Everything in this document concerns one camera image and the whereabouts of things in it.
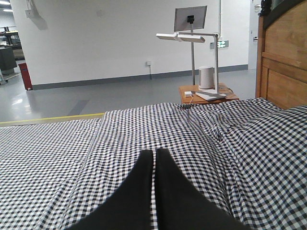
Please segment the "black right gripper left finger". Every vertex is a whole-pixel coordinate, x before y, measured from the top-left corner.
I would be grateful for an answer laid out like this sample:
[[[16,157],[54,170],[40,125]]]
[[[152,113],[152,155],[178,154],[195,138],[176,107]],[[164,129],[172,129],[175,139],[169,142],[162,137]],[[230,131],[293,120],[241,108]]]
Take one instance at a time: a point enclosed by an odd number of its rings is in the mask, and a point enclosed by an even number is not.
[[[70,230],[150,230],[153,152],[142,150],[115,192]]]

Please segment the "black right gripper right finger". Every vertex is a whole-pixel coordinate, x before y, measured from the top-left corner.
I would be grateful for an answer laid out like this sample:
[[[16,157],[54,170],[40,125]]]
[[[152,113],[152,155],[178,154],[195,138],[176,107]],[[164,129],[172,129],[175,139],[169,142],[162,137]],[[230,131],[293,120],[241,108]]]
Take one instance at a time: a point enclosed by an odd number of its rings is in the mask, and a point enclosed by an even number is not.
[[[167,149],[156,151],[155,203],[160,230],[246,230],[188,181]]]

